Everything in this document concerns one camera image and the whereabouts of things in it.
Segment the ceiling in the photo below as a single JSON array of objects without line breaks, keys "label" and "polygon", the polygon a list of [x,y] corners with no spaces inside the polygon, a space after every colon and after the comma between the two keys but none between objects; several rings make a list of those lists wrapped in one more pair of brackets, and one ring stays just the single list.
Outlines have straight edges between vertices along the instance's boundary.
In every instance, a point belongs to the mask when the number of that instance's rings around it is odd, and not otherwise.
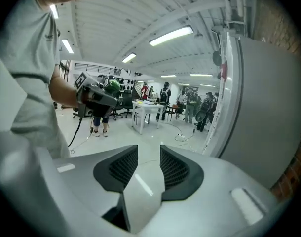
[{"label": "ceiling", "polygon": [[[231,5],[235,10],[236,0]],[[252,8],[251,0],[247,5]],[[217,81],[219,67],[212,53],[219,47],[211,28],[225,26],[224,0],[77,0],[57,8],[62,38],[74,51],[69,54],[62,46],[61,59],[109,64],[155,77],[174,74],[178,82],[195,80],[189,73],[212,74]],[[149,44],[186,25],[193,34],[155,47]],[[131,52],[137,56],[122,63]]]}]

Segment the shoe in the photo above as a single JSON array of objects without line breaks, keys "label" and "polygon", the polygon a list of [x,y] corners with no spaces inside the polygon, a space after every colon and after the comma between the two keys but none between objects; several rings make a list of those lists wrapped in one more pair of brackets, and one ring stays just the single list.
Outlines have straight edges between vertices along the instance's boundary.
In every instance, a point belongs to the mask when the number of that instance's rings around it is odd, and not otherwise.
[{"label": "shoe", "polygon": [[93,133],[95,134],[96,137],[100,137],[100,134],[98,131],[93,131]]}]

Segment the white floor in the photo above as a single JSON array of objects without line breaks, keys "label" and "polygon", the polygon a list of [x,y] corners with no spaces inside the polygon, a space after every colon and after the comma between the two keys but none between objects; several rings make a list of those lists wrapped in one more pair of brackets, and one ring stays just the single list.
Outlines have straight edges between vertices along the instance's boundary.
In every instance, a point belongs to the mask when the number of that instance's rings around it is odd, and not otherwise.
[{"label": "white floor", "polygon": [[[73,119],[73,110],[57,110],[58,124],[69,144],[77,129],[79,118]],[[127,213],[131,225],[131,232],[138,233],[144,225],[152,218],[160,207],[161,193],[164,191],[164,179],[159,167],[159,147],[161,144],[167,146],[180,147],[183,149],[202,153],[203,144],[207,137],[207,128],[203,132],[195,130],[193,137],[188,141],[179,142],[175,137],[182,131],[185,138],[193,134],[194,125],[179,120],[175,117],[172,121],[165,121],[156,129],[157,122],[155,114],[151,115],[150,124],[145,123],[143,134],[139,134],[132,126],[132,116],[123,118],[117,117],[109,119],[109,136],[102,136],[102,125],[100,127],[101,136],[99,138],[90,134],[91,119],[84,118],[79,131],[70,146],[71,156],[82,156],[111,150],[127,145],[139,146],[139,165],[124,191]]]}]

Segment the white table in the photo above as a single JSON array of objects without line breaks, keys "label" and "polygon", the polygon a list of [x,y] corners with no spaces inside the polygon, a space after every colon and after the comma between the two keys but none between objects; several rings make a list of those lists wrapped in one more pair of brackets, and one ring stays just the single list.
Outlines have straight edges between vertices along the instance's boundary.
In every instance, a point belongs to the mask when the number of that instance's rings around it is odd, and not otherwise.
[{"label": "white table", "polygon": [[158,121],[158,124],[157,124],[157,129],[159,129],[159,122],[161,122],[161,118],[162,118],[162,113],[163,113],[163,110],[164,110],[164,105],[149,105],[149,104],[145,104],[144,102],[143,103],[138,103],[138,102],[135,102],[135,101],[132,101],[133,103],[133,113],[132,113],[132,127],[133,128],[136,128],[136,126],[134,125],[134,114],[136,113],[136,108],[135,107],[138,107],[142,110],[142,113],[141,113],[141,125],[140,125],[140,134],[142,134],[143,132],[143,127],[144,127],[144,120],[143,120],[143,117],[144,115],[146,114],[146,110],[157,110],[156,113],[160,113],[159,114],[159,121]]}]

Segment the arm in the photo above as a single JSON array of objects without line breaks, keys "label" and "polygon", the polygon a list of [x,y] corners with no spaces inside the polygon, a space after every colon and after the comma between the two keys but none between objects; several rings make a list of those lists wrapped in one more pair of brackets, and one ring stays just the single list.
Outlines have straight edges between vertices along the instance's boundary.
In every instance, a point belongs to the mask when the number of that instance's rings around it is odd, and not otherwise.
[{"label": "arm", "polygon": [[78,107],[76,89],[69,86],[64,79],[60,77],[58,65],[55,65],[49,85],[49,92],[55,102],[71,107]]}]

